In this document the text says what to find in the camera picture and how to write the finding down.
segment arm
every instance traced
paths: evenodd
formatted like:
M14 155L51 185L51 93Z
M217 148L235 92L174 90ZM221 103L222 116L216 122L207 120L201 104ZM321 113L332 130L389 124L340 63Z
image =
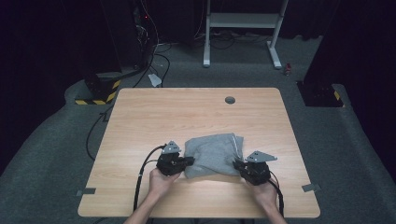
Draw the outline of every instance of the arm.
M259 186L253 186L247 182L247 185L252 190L256 203L262 208L272 224L287 223L276 207L276 189L274 186L268 182Z
M180 174L165 176L157 168L152 170L149 173L148 195L139 207L125 220L124 224L146 223L155 204L166 195Z

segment hazard tape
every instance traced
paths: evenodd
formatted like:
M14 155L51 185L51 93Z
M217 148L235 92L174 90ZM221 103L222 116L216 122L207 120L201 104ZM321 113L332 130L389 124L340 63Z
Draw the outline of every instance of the hazard tape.
M76 99L75 102L77 105L107 105L110 104L117 93L117 88L120 85L120 80L116 81L107 97L104 99Z

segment human hand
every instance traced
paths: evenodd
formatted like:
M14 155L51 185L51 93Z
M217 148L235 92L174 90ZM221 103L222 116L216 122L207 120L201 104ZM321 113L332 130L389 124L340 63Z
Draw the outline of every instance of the human hand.
M258 186L254 186L250 184L248 181L247 185L251 189L254 199L256 202L262 206L265 212L273 211L276 208L276 189L269 182L264 184L260 184Z
M158 168L155 168L149 173L149 187L148 195L161 199L166 195L173 182L181 175L181 173L166 176L161 173Z

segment white metal stand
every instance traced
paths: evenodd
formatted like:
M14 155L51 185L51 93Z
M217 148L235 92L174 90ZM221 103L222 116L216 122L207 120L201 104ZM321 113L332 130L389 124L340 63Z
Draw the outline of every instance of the white metal stand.
M206 9L204 67L210 66L210 27L238 27L274 29L273 39L267 41L267 47L274 62L274 67L276 69L282 68L282 64L276 53L275 44L289 0L283 0L278 14L211 13L210 1L207 0Z

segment forearm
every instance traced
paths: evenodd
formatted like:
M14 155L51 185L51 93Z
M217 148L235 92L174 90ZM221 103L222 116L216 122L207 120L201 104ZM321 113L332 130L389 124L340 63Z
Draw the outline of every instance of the forearm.
M262 205L265 215L272 224L286 224L285 218L280 215L279 210L275 206Z
M158 196L149 194L139 207L125 220L124 224L145 224L158 201Z

